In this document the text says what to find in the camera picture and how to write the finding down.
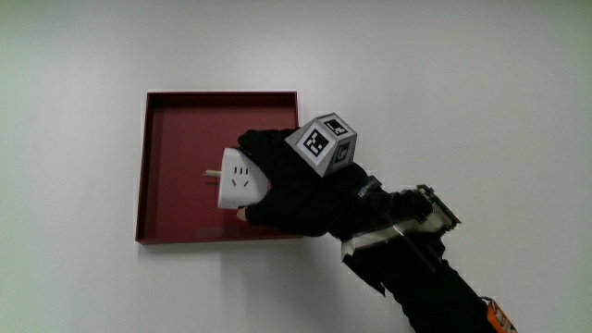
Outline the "person's right hand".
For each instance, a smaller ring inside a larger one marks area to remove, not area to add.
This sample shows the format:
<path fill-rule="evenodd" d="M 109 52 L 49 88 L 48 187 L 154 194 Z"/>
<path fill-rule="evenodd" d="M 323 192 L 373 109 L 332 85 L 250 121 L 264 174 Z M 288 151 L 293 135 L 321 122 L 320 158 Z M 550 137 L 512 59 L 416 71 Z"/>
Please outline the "person's right hand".
<path fill-rule="evenodd" d="M 265 174 L 271 188 L 237 218 L 252 226 L 345 240 L 371 228 L 389 208 L 390 195 L 352 159 L 357 135 L 337 115 L 297 129 L 250 129 L 240 150 Z"/>

